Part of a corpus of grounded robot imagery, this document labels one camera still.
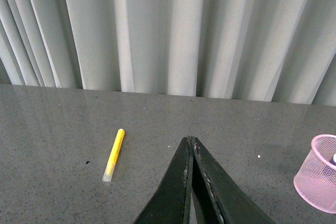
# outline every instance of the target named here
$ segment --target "table surface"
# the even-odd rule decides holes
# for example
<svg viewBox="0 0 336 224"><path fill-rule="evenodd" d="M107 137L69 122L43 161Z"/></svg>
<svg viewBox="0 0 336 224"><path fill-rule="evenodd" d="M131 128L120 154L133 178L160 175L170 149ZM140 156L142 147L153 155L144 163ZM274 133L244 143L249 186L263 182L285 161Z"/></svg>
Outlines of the table surface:
<svg viewBox="0 0 336 224"><path fill-rule="evenodd" d="M330 106L2 84L0 223L132 223L187 135L276 223L335 223L293 186L311 139L335 134L335 120Z"/></svg>

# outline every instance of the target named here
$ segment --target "white curtain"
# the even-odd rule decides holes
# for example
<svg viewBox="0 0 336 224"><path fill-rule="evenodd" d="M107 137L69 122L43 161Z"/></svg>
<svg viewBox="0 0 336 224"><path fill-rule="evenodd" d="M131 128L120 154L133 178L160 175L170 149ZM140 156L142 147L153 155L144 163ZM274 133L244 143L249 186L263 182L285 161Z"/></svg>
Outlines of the white curtain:
<svg viewBox="0 0 336 224"><path fill-rule="evenodd" d="M336 0L0 0L0 82L336 105Z"/></svg>

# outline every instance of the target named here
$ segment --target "mesh pencil cup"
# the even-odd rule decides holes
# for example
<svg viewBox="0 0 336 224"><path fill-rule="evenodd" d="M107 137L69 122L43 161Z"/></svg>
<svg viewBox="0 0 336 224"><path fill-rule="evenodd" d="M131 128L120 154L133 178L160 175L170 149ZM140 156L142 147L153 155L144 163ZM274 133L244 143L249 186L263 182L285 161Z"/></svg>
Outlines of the mesh pencil cup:
<svg viewBox="0 0 336 224"><path fill-rule="evenodd" d="M336 153L336 136L318 135L311 148L294 177L295 189L310 205L336 214L336 166L329 162Z"/></svg>

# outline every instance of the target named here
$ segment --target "pen holder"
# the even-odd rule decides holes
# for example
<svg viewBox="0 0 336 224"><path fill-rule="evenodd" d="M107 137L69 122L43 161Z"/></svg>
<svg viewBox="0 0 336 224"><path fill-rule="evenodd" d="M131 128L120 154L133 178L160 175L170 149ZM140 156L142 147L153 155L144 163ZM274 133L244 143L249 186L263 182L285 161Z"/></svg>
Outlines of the pen holder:
<svg viewBox="0 0 336 224"><path fill-rule="evenodd" d="M336 214L336 166L329 162L336 153L336 136L318 135L311 147L294 177L295 189L310 205Z"/></svg>

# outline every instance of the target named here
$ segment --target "yellow highlighter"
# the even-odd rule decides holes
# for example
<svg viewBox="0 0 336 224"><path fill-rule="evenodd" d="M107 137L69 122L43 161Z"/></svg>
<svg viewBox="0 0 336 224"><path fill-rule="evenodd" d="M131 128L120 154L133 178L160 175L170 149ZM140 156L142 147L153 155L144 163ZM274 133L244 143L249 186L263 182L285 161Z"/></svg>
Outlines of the yellow highlighter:
<svg viewBox="0 0 336 224"><path fill-rule="evenodd" d="M107 162L107 166L103 175L103 181L104 182L111 182L112 174L114 171L114 168L117 163L119 151L121 148L122 140L124 138L125 131L123 129L119 129L117 136L115 137L116 140L114 140L113 148L109 157L109 160Z"/></svg>

